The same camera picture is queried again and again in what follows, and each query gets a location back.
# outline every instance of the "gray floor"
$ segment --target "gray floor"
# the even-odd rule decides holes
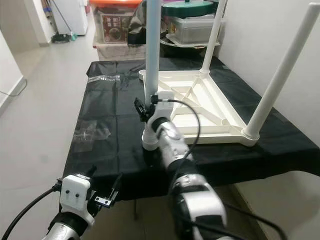
[[[86,87],[86,71],[92,61],[98,60],[92,48],[94,32],[89,16],[86,36],[75,42],[14,56],[29,85],[0,118],[0,158],[5,159],[0,169],[2,233],[26,203],[62,175]],[[227,187],[216,190],[221,198],[236,204]],[[41,239],[57,213],[58,197],[53,194],[37,204],[16,226],[12,239]],[[137,212],[138,219],[134,220],[132,201],[103,209],[84,239],[176,239],[164,197],[139,199]],[[246,218],[234,212],[228,212],[228,216],[230,230],[249,240],[259,239]]]

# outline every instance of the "black tablecloth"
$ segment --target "black tablecloth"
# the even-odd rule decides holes
[[[163,71],[198,70],[201,64],[202,59],[161,58],[159,68]],[[144,68],[143,60],[91,64],[87,71],[89,77],[111,77],[89,82],[86,86],[64,176],[85,173],[95,165],[95,186],[100,190],[109,191],[116,176],[123,173],[120,194],[123,200],[166,193],[168,178],[159,155],[143,155],[144,124],[134,108],[136,97],[144,99],[144,86],[138,76],[138,71]],[[260,96],[216,58],[212,60],[210,71],[224,95],[248,123]],[[97,132],[102,130],[104,137],[94,133],[87,143],[75,140],[88,123],[94,123],[92,126]],[[262,127],[255,146],[203,144],[197,145],[193,155],[199,171],[213,186],[263,179],[293,170],[320,176],[319,148],[275,109]]]

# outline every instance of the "plastic bag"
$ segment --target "plastic bag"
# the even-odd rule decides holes
[[[120,81],[120,75],[114,76],[107,76],[107,75],[98,75],[92,76],[88,78],[88,83],[95,82],[95,81]]]
[[[88,152],[93,149],[94,142],[97,140],[106,140],[111,135],[108,128],[97,128],[97,121],[82,120],[80,128],[73,134],[72,142],[74,144],[74,153]]]

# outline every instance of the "white cabinet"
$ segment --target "white cabinet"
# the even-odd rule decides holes
[[[88,20],[85,4],[85,0],[51,0],[52,12],[59,34],[70,34],[70,30],[68,29],[65,21],[73,33],[77,35],[86,34]],[[57,8],[60,10],[65,21],[63,20]]]

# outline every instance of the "cable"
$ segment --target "cable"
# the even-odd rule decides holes
[[[232,210],[234,210],[234,211],[237,211],[237,212],[239,212],[239,213],[241,213],[241,214],[243,214],[243,215],[246,215],[246,216],[248,216],[248,217],[250,217],[250,218],[256,219],[256,220],[258,220],[258,221],[260,221],[260,222],[268,225],[269,227],[273,228],[274,230],[277,231],[277,233],[279,234],[281,240],[288,240],[288,237],[287,237],[287,235],[285,234],[285,232],[281,229],[281,227],[279,227],[279,226],[276,225],[275,223],[273,223],[273,222],[271,222],[271,221],[269,221],[269,220],[267,220],[267,219],[265,219],[265,218],[263,218],[263,217],[257,216],[257,215],[255,215],[255,214],[253,214],[253,213],[251,213],[251,212],[248,212],[248,211],[245,211],[245,210],[243,210],[243,209],[241,209],[241,208],[238,208],[238,207],[236,207],[236,206],[233,206],[233,205],[231,205],[231,204],[228,204],[228,203],[225,203],[225,202],[222,202],[222,203],[223,203],[223,205],[226,206],[227,208],[230,208],[230,209],[232,209]]]
[[[175,171],[173,177],[172,177],[172,180],[171,180],[171,183],[169,185],[169,189],[168,189],[168,193],[167,195],[171,195],[172,193],[172,190],[173,190],[173,185],[175,184],[175,181],[177,179],[177,176],[179,174],[179,171],[182,167],[182,165],[184,164],[184,162],[186,161],[187,157],[189,156],[189,154],[192,152],[192,150],[194,149],[194,147],[197,145],[198,141],[199,141],[199,138],[200,138],[200,133],[201,133],[201,124],[200,124],[200,119],[199,119],[199,116],[197,114],[197,112],[192,108],[192,106],[190,106],[189,104],[183,102],[183,101],[180,101],[180,100],[175,100],[175,99],[156,99],[154,102],[152,102],[153,104],[156,103],[156,102],[168,102],[168,103],[179,103],[179,104],[182,104],[182,105],[185,105],[187,106],[191,112],[194,114],[195,118],[196,118],[196,121],[197,121],[197,124],[198,124],[198,130],[197,130],[197,135],[196,135],[196,138],[193,142],[193,144],[191,145],[189,151],[183,156],[177,170]],[[197,222],[194,222],[190,219],[187,219],[183,216],[181,216],[180,214],[178,214],[174,209],[173,207],[171,206],[172,208],[172,212],[178,217],[180,218],[182,221],[184,222],[187,222],[189,223],[190,225],[192,226],[195,226],[195,227],[198,227],[200,229],[204,229],[204,230],[207,230],[207,231],[210,231],[210,232],[214,232],[214,233],[218,233],[218,234],[223,234],[225,236],[229,236],[231,238],[235,238],[237,240],[244,240],[244,238],[228,231],[228,230],[225,230],[225,229],[220,229],[220,228],[216,228],[216,227],[212,227],[212,226],[208,226],[208,225],[205,225],[205,224],[201,224],[201,223],[197,223]]]
[[[4,94],[4,95],[7,95],[7,96],[9,96],[9,97],[18,97],[18,96],[23,92],[23,90],[25,90],[25,88],[28,86],[28,80],[25,78],[24,81],[25,81],[25,85],[24,85],[24,87],[18,92],[18,94],[8,94],[8,93],[3,92],[3,91],[0,91],[0,93],[1,93],[1,94]]]
[[[199,119],[199,116],[198,116],[197,112],[188,103],[185,103],[185,102],[180,101],[180,100],[175,100],[175,99],[157,99],[156,101],[157,102],[168,102],[168,103],[179,103],[179,104],[187,106],[191,110],[191,112],[194,114],[194,116],[196,118],[196,121],[197,121],[197,124],[198,124],[198,131],[197,131],[197,134],[196,134],[196,138],[195,138],[193,144],[191,145],[191,147],[189,148],[189,151],[181,159],[181,162],[178,165],[178,168],[176,169],[176,171],[175,171],[175,173],[174,173],[174,175],[172,177],[171,183],[169,185],[168,193],[167,193],[167,195],[169,196],[172,193],[173,186],[175,184],[175,181],[177,179],[177,176],[179,174],[179,171],[180,171],[182,165],[185,163],[187,157],[191,154],[192,150],[195,148],[195,146],[197,145],[197,143],[199,141],[200,133],[201,133],[201,125],[200,125],[200,119]]]
[[[10,233],[12,232],[12,230],[14,229],[14,227],[17,225],[17,223],[19,222],[19,220],[35,205],[37,204],[41,199],[43,199],[44,197],[48,196],[50,193],[52,192],[56,192],[59,190],[59,188],[61,187],[61,183],[58,182],[49,190],[45,191],[43,194],[41,194],[40,196],[38,196],[35,200],[33,200],[32,202],[30,202],[28,204],[28,206],[26,206],[16,217],[15,219],[11,222],[11,224],[8,226],[8,228],[6,229],[3,237],[1,238],[1,240],[7,240]]]
[[[202,224],[202,223],[197,223],[195,221],[191,221],[190,219],[181,216],[180,214],[178,214],[175,211],[173,211],[173,214],[175,214],[182,221],[184,221],[184,222],[186,222],[186,223],[188,223],[188,224],[190,224],[192,226],[195,226],[195,227],[197,227],[199,229],[207,230],[209,232],[214,232],[214,233],[217,233],[217,234],[223,234],[225,236],[228,236],[228,237],[231,237],[231,238],[234,238],[234,239],[237,239],[237,240],[245,240],[243,237],[238,236],[237,234],[232,233],[232,232],[230,232],[230,231],[228,231],[226,229],[217,228],[217,227],[213,227],[213,226],[208,226],[206,224]]]

